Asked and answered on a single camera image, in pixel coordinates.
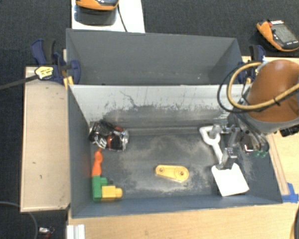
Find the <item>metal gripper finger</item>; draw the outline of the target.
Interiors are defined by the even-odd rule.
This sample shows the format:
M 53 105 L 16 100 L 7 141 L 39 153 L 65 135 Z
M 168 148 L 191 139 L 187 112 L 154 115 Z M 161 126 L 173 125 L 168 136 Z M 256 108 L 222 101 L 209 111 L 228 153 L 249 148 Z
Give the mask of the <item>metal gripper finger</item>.
M 211 139 L 221 140 L 222 136 L 228 135 L 230 133 L 230 128 L 226 125 L 214 124 L 211 131 L 209 132 L 209 137 Z
M 226 147 L 224 148 L 223 155 L 221 158 L 221 162 L 219 164 L 220 170 L 231 170 L 234 166 L 234 163 L 237 159 L 237 155 L 234 152 L 234 149 L 232 147 Z

